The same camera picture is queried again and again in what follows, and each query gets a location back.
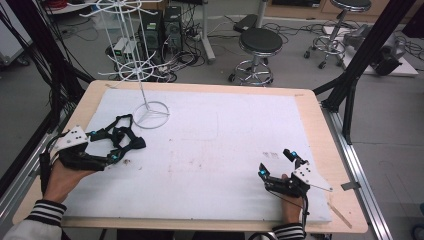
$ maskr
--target aluminum rail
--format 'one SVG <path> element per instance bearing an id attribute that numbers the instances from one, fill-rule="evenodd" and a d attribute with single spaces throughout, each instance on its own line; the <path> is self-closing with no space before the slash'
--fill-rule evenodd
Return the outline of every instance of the aluminum rail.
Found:
<path id="1" fill-rule="evenodd" d="M 387 227 L 386 221 L 384 220 L 383 214 L 381 213 L 380 207 L 378 206 L 377 200 L 371 190 L 371 186 L 368 183 L 365 172 L 362 169 L 361 163 L 356 155 L 353 145 L 349 145 L 343 136 L 343 120 L 340 118 L 338 113 L 332 113 L 326 109 L 331 122 L 333 123 L 335 134 L 340 141 L 341 150 L 349 167 L 352 181 L 358 182 L 361 186 L 356 189 L 359 193 L 363 207 L 367 211 L 369 221 L 372 224 L 374 233 L 379 240 L 393 240 L 390 230 Z"/>

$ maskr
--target whiteboard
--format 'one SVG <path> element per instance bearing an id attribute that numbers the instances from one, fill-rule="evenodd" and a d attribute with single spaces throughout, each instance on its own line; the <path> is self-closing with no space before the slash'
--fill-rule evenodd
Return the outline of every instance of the whiteboard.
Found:
<path id="1" fill-rule="evenodd" d="M 294 97 L 168 91 L 146 96 L 169 107 L 168 122 L 151 130 L 133 126 L 147 147 L 83 179 L 64 203 L 67 216 L 281 219 L 280 200 L 265 190 L 257 172 L 260 163 L 275 177 L 292 172 L 284 148 L 314 164 Z M 141 91 L 107 90 L 86 131 L 107 127 L 141 102 Z M 111 149 L 104 140 L 90 143 L 87 152 L 105 156 Z M 312 187 L 308 197 L 308 222 L 331 221 L 322 190 Z"/>

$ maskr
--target black stool seat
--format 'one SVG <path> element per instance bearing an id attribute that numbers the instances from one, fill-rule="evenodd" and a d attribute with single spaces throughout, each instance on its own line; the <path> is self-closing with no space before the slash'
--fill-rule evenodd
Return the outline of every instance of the black stool seat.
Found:
<path id="1" fill-rule="evenodd" d="M 249 28 L 240 35 L 240 47 L 256 55 L 275 55 L 283 40 L 275 32 L 263 28 Z"/>
<path id="2" fill-rule="evenodd" d="M 351 12 L 364 12 L 370 9 L 370 0 L 331 0 L 331 3 L 340 8 Z"/>

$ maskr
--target hand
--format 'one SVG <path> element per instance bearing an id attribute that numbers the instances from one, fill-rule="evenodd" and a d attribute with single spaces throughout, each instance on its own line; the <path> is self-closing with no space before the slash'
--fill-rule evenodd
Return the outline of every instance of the hand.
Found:
<path id="1" fill-rule="evenodd" d="M 94 171 L 69 169 L 59 160 L 55 161 L 43 199 L 62 203 L 79 181 L 92 173 Z"/>
<path id="2" fill-rule="evenodd" d="M 283 174 L 281 179 L 287 179 L 287 175 Z M 283 212 L 283 222 L 284 224 L 288 223 L 299 223 L 299 215 L 300 210 L 302 210 L 303 206 L 303 198 L 298 197 L 290 197 L 290 196 L 282 196 L 281 200 L 281 210 Z"/>

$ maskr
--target computer tower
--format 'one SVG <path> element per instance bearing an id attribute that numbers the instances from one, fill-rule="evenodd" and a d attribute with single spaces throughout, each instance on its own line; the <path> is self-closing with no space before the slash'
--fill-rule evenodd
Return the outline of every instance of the computer tower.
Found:
<path id="1" fill-rule="evenodd" d="M 165 56 L 162 56 L 162 53 L 166 55 L 166 46 L 165 42 L 165 26 L 163 22 L 163 12 L 162 10 L 148 10 L 151 13 L 156 13 L 155 15 L 151 15 L 145 12 L 141 12 L 141 20 L 143 22 L 143 31 L 141 29 L 141 24 L 138 28 L 138 36 L 140 38 L 140 48 L 143 52 L 144 60 L 148 58 L 148 56 L 152 56 L 152 62 L 156 65 L 164 63 Z"/>
<path id="2" fill-rule="evenodd" d="M 168 47 L 173 52 L 180 52 L 183 50 L 182 38 L 182 21 L 181 21 L 181 7 L 169 6 L 165 8 L 165 35 L 168 42 Z"/>

